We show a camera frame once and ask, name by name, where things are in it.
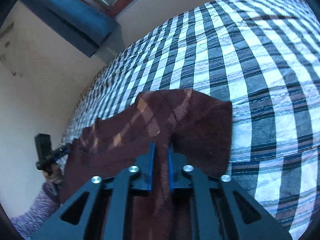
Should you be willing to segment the purple knit left sleeve forearm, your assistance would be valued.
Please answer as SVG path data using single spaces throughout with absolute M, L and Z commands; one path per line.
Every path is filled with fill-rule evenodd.
M 32 234 L 60 207 L 58 193 L 53 184 L 44 183 L 29 210 L 22 215 L 10 218 L 17 232 L 30 239 Z

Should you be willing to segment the person's left hand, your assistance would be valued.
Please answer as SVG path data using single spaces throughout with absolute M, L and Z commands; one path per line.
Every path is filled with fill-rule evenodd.
M 63 174 L 58 164 L 53 164 L 51 166 L 51 172 L 42 171 L 46 182 L 53 183 L 56 185 L 61 185 L 63 183 Z

